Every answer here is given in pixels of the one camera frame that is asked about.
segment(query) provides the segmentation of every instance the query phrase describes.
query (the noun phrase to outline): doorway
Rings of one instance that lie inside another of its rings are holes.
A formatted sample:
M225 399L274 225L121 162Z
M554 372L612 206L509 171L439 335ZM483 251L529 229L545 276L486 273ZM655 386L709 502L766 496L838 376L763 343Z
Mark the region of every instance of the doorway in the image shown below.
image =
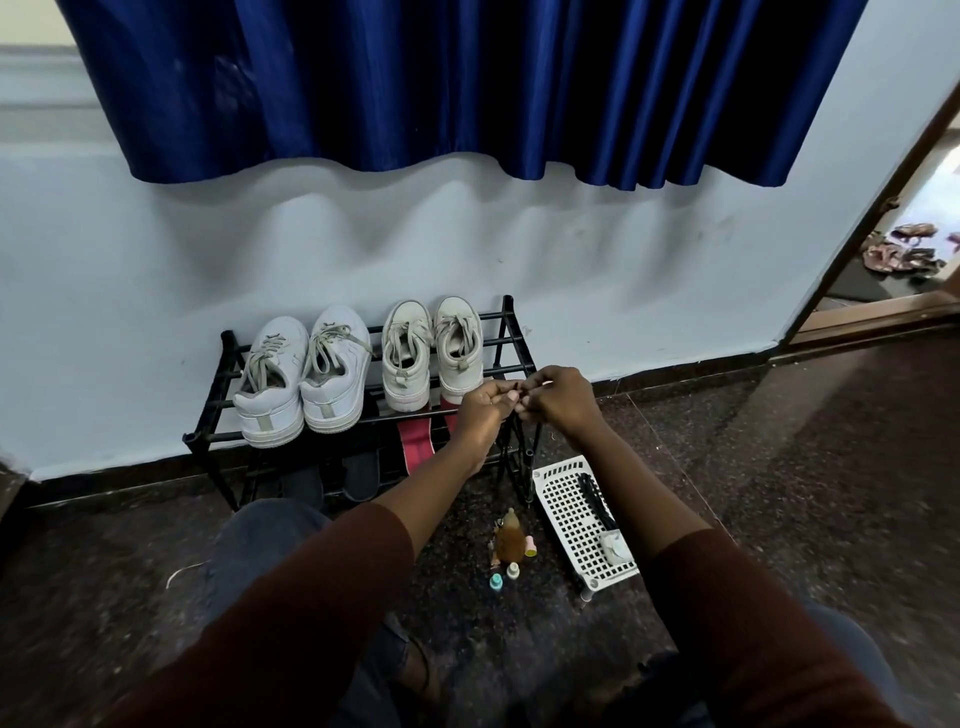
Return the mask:
M960 313L960 85L788 331L802 345Z

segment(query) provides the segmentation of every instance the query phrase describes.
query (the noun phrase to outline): blue curtain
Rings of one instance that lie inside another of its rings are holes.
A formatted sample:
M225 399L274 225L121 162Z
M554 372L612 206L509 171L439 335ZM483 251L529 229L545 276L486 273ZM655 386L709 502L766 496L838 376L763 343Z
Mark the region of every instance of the blue curtain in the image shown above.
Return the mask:
M866 0L60 0L135 177L269 159L783 184Z

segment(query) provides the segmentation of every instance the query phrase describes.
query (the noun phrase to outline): maroon sleeve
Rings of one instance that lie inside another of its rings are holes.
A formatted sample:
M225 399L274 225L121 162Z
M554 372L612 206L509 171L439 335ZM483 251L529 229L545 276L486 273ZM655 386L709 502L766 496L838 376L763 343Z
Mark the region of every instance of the maroon sleeve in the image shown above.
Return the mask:
M680 539L643 578L717 725L903 726L803 607L723 533Z
M323 724L413 563L391 511L354 508L254 581L104 725Z

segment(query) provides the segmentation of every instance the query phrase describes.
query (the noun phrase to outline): dark floor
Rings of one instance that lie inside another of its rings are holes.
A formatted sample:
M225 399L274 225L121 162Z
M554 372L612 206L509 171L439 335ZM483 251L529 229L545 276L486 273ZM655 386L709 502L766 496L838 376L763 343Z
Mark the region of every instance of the dark floor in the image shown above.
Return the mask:
M924 724L960 725L958 371L960 337L915 339L602 406L791 590L859 620ZM570 454L546 433L539 464ZM196 637L203 569L165 584L229 515L201 485L35 510L5 534L0 725L84 724ZM539 555L492 592L486 543L511 505L506 484L471 480L398 609L438 656L451 725L546 724L576 687L670 645L639 578L583 604L533 512Z

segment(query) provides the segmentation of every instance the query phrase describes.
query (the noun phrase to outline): white plastic basket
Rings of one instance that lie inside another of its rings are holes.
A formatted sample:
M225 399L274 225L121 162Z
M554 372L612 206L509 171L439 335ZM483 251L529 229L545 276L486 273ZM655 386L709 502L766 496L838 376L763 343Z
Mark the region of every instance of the white plastic basket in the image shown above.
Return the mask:
M583 455L534 470L534 489L547 518L564 545L573 569L584 580L581 594L589 601L592 593L639 573L636 563L611 566L600 547L599 535L606 529L594 515L577 483L577 475L593 471Z

